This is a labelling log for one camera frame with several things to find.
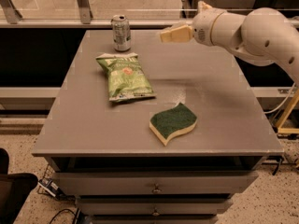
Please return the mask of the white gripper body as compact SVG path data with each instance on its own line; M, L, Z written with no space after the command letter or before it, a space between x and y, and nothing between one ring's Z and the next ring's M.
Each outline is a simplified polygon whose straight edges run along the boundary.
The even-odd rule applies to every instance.
M223 28L221 21L226 13L226 10L214 7L200 9L192 20L193 38L200 44L217 46Z

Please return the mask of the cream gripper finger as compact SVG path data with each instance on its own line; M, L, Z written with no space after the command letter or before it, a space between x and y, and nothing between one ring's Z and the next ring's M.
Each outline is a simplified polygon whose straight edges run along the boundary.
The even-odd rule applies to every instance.
M203 12L206 10L212 9L212 6L204 1L199 1L197 4L197 12Z
M192 39L192 27L189 25L180 25L163 29L160 32L160 39L164 43L185 43Z

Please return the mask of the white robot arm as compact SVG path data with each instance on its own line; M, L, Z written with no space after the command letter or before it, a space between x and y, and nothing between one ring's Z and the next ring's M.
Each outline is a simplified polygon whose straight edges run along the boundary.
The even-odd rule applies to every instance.
M262 7L247 15L231 13L200 1L191 24L176 23L160 32L164 42L191 39L226 49L257 66L277 64L299 84L299 33L279 11Z

